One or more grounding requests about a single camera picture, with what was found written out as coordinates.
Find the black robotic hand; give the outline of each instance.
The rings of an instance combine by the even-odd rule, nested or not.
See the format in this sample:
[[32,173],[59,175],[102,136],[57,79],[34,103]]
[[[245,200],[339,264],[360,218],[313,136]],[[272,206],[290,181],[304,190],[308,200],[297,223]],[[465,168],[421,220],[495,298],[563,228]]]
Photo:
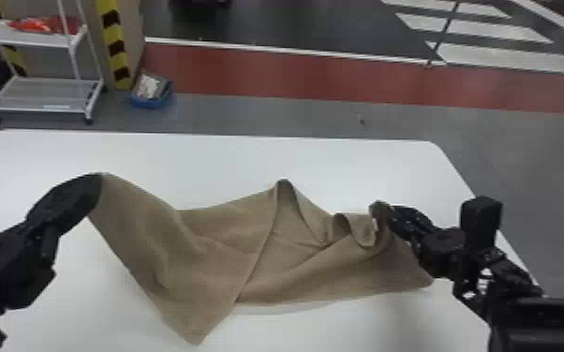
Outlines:
[[[29,306],[51,282],[59,238],[94,209],[100,190],[98,174],[61,183],[24,221],[0,232],[0,315]],[[0,347],[5,339],[0,331]]]
[[464,202],[459,227],[441,228],[408,207],[376,202],[370,213],[411,245],[420,266],[453,282],[453,295],[490,326],[490,352],[564,352],[564,299],[544,296],[528,272],[496,248],[502,204]]

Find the white metal shelf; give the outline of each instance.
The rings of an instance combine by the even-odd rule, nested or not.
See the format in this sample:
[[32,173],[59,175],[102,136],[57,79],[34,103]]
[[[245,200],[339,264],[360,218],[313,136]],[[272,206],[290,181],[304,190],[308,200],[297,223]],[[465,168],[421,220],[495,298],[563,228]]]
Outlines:
[[[104,83],[92,34],[87,28],[87,18],[81,0],[75,0],[82,24],[75,35],[70,34],[64,0],[56,0],[56,2],[64,30],[64,34],[61,35],[26,33],[8,26],[8,21],[0,20],[0,52],[7,61],[9,70],[13,73],[13,77],[0,90],[0,111],[79,112],[85,115],[84,121],[91,124],[92,109]],[[84,37],[88,39],[90,52],[94,58],[97,80],[82,80],[81,78],[76,52]],[[2,45],[67,49],[74,79],[20,77],[14,65],[8,60]]]
[[0,111],[91,111],[102,81],[15,76],[0,91]]
[[87,25],[79,27],[79,33],[69,36],[59,34],[40,34],[18,31],[8,26],[8,21],[0,20],[0,44],[21,47],[45,47],[76,49],[87,34]]

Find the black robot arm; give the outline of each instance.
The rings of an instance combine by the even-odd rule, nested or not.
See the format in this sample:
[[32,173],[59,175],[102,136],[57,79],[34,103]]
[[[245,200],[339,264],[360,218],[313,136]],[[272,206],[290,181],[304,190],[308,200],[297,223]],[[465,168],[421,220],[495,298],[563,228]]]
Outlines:
[[491,329],[490,352],[564,352],[564,299],[544,296],[527,271],[496,248],[502,204],[465,202],[460,226],[440,228],[423,213],[377,201],[370,213],[407,241],[420,266],[453,282],[453,295]]
[[[94,209],[100,189],[97,174],[61,183],[24,221],[0,232],[0,315],[29,306],[51,282],[59,238]],[[5,339],[0,331],[0,347]]]

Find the blue container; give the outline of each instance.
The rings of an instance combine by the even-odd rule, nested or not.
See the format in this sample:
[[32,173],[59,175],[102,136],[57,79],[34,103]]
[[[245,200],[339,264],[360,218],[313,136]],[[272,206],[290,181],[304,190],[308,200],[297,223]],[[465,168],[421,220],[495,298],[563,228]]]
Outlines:
[[159,99],[145,99],[143,97],[135,96],[133,92],[130,92],[129,101],[134,107],[143,109],[159,109],[165,106],[169,102],[169,100],[171,100],[171,96],[172,82],[169,83],[169,86],[166,88],[166,92],[164,92],[164,95]]

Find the beige towel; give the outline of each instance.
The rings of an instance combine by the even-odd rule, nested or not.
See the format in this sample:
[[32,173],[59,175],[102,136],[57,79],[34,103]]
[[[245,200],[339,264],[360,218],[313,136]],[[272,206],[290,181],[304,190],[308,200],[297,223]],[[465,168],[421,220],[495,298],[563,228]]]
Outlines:
[[391,232],[375,234],[368,215],[329,215],[288,181],[177,211],[105,174],[90,220],[191,344],[200,344],[237,302],[361,297],[432,282],[408,245]]

